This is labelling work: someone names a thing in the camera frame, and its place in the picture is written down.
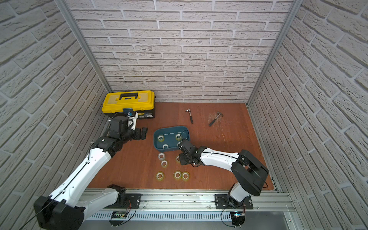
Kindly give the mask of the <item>corner aluminium post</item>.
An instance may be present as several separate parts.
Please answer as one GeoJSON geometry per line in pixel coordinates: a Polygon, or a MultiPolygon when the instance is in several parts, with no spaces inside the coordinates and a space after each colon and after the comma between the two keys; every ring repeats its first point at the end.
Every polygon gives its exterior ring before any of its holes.
{"type": "Polygon", "coordinates": [[[95,70],[99,80],[101,81],[102,85],[106,89],[108,93],[112,92],[112,89],[103,73],[102,68],[100,67],[93,51],[91,50],[86,38],[84,37],[82,30],[77,24],[76,19],[72,15],[72,11],[68,7],[66,1],[64,0],[55,0],[57,7],[59,8],[61,14],[63,15],[64,19],[68,23],[71,31],[75,35],[77,41],[79,42],[83,52],[85,53],[87,59],[91,63],[93,69],[95,70]]]}
{"type": "Polygon", "coordinates": [[[247,107],[251,104],[251,102],[254,100],[254,97],[255,97],[255,94],[257,93],[265,75],[266,75],[266,72],[268,70],[268,68],[271,66],[271,63],[273,61],[273,59],[276,57],[277,55],[277,52],[280,48],[280,46],[282,45],[282,42],[284,41],[285,37],[286,37],[286,34],[289,30],[289,28],[291,27],[292,23],[293,23],[293,20],[296,16],[296,14],[298,13],[301,5],[303,3],[303,0],[296,0],[296,1],[293,1],[292,4],[291,4],[291,7],[289,9],[289,12],[286,16],[286,19],[285,21],[283,22],[282,24],[282,27],[278,33],[278,36],[275,40],[275,43],[274,45],[272,46],[271,48],[271,51],[267,57],[267,60],[262,68],[262,71],[260,73],[260,76],[258,77],[256,83],[255,83],[255,86],[251,92],[251,95],[249,97],[249,100],[247,101],[246,105],[247,107]]]}

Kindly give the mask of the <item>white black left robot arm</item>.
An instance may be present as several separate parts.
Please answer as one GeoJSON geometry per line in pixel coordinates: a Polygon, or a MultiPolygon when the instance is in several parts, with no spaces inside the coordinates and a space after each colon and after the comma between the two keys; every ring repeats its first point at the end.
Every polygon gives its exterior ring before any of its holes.
{"type": "Polygon", "coordinates": [[[40,196],[34,203],[37,222],[45,230],[77,230],[91,215],[108,206],[131,207],[126,190],[117,185],[88,198],[81,199],[87,186],[102,167],[123,145],[144,140],[148,129],[137,128],[138,116],[114,115],[104,132],[91,144],[86,157],[75,171],[49,196],[40,196]]]}

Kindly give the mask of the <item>right circuit board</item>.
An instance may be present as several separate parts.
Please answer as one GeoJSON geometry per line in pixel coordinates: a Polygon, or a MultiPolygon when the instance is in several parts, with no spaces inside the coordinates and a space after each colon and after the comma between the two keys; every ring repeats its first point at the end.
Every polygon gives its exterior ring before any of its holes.
{"type": "Polygon", "coordinates": [[[234,227],[241,227],[246,219],[246,215],[244,212],[231,212],[230,213],[231,216],[231,221],[232,221],[232,225],[234,227]]]}

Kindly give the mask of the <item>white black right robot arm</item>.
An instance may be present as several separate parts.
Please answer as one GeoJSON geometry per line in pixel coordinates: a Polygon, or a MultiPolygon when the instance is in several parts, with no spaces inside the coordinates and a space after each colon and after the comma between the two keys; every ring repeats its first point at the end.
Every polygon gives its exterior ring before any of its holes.
{"type": "Polygon", "coordinates": [[[182,152],[179,154],[181,165],[215,166],[234,174],[237,183],[225,198],[227,207],[239,209],[250,195],[260,196],[261,191],[268,188],[269,170],[248,150],[229,153],[205,146],[197,148],[187,139],[182,140],[178,147],[182,152]]]}

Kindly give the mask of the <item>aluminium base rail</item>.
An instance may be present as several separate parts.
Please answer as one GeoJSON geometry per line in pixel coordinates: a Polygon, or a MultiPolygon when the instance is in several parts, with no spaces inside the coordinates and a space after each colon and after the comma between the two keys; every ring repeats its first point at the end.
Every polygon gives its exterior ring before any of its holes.
{"type": "Polygon", "coordinates": [[[292,221],[292,213],[296,211],[288,194],[265,190],[260,196],[251,196],[253,209],[216,209],[215,194],[227,194],[225,190],[170,190],[170,189],[127,189],[128,193],[142,194],[140,207],[104,208],[89,217],[89,220],[110,220],[114,224],[121,221],[231,221],[231,212],[281,213],[292,221]],[[130,214],[125,220],[111,220],[113,211],[124,211],[130,214]]]}

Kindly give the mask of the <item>teal plastic storage box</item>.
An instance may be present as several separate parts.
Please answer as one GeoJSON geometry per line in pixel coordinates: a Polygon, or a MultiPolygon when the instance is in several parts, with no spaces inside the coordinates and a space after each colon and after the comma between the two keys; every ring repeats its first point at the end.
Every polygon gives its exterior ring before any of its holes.
{"type": "Polygon", "coordinates": [[[176,134],[181,134],[183,136],[183,139],[190,140],[190,133],[187,127],[185,126],[173,126],[173,127],[167,127],[167,128],[161,128],[157,129],[154,132],[154,147],[156,150],[160,152],[167,152],[167,151],[174,151],[179,150],[179,147],[177,146],[178,142],[175,139],[176,134]],[[157,138],[160,135],[164,135],[165,140],[164,142],[158,142],[157,138]],[[168,144],[168,149],[163,149],[163,145],[168,144]]]}

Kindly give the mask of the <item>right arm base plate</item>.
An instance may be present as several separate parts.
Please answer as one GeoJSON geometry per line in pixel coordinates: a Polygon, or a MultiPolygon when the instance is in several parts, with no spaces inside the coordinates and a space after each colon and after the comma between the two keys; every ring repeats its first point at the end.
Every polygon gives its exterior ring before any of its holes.
{"type": "Polygon", "coordinates": [[[253,201],[250,195],[242,201],[236,201],[229,194],[215,194],[216,209],[253,209],[253,201]]]}

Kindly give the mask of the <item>red black ratchet wrench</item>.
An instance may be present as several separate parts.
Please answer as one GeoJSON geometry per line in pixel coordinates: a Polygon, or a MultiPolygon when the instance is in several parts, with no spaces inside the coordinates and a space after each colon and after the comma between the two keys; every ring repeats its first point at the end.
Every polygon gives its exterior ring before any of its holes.
{"type": "Polygon", "coordinates": [[[188,108],[188,109],[186,110],[186,112],[188,112],[188,114],[189,114],[189,119],[190,119],[190,122],[191,122],[191,124],[193,124],[193,123],[194,123],[194,121],[193,121],[193,117],[192,117],[192,113],[191,113],[191,110],[190,110],[190,108],[188,108]]]}

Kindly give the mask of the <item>right corner aluminium post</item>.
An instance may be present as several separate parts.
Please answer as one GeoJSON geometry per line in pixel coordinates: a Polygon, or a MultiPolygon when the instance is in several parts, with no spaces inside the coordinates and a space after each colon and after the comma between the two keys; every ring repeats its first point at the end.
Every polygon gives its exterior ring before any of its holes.
{"type": "Polygon", "coordinates": [[[280,48],[280,46],[282,45],[282,42],[284,41],[285,37],[286,37],[286,34],[289,30],[289,28],[291,27],[292,23],[293,23],[293,20],[296,16],[296,14],[298,13],[301,5],[303,3],[303,0],[296,0],[296,1],[293,1],[292,4],[291,4],[291,7],[289,9],[289,12],[286,16],[286,19],[285,21],[283,22],[282,24],[282,27],[278,33],[278,36],[275,40],[275,43],[274,45],[272,46],[271,48],[271,51],[267,57],[267,60],[262,68],[262,71],[260,73],[260,76],[258,77],[256,83],[255,83],[255,86],[251,92],[251,95],[249,97],[249,100],[247,101],[246,105],[247,107],[251,104],[251,102],[254,100],[254,97],[255,97],[255,94],[257,93],[265,75],[266,75],[266,72],[268,70],[268,68],[271,66],[271,63],[273,61],[273,59],[276,57],[277,55],[277,52],[280,48]]]}

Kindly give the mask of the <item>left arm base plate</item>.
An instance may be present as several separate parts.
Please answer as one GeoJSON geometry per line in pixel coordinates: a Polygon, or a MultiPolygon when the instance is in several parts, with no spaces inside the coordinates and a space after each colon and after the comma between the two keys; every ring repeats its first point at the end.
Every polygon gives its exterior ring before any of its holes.
{"type": "Polygon", "coordinates": [[[128,193],[126,194],[126,208],[131,207],[132,209],[138,209],[140,207],[142,194],[128,193]]]}

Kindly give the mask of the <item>yellow black toolbox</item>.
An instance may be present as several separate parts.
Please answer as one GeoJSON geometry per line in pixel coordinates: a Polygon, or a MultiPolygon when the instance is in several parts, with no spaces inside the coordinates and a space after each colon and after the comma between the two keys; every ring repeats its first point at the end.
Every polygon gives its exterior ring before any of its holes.
{"type": "Polygon", "coordinates": [[[155,93],[153,91],[132,91],[106,95],[102,112],[110,117],[125,113],[138,119],[155,118],[155,93]]]}

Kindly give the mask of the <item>left green circuit board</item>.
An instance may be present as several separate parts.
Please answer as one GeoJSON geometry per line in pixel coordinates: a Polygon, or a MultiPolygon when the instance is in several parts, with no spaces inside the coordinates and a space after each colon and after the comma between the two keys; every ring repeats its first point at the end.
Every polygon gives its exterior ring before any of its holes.
{"type": "Polygon", "coordinates": [[[111,220],[125,220],[130,218],[130,214],[124,211],[113,211],[111,215],[111,220]]]}

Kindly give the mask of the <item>left corner aluminium post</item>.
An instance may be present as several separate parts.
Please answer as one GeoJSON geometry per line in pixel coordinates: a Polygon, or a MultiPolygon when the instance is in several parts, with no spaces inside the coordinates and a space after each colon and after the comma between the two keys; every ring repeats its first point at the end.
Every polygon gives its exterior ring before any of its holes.
{"type": "Polygon", "coordinates": [[[102,85],[106,89],[108,93],[112,92],[112,89],[103,73],[102,68],[100,67],[93,51],[91,50],[86,38],[84,37],[82,30],[77,24],[76,19],[72,15],[72,11],[68,7],[66,1],[64,0],[55,0],[57,7],[59,8],[61,14],[63,15],[64,19],[68,23],[71,31],[75,35],[77,41],[79,42],[83,52],[85,53],[87,59],[91,63],[93,69],[95,70],[99,80],[101,81],[102,85]]]}

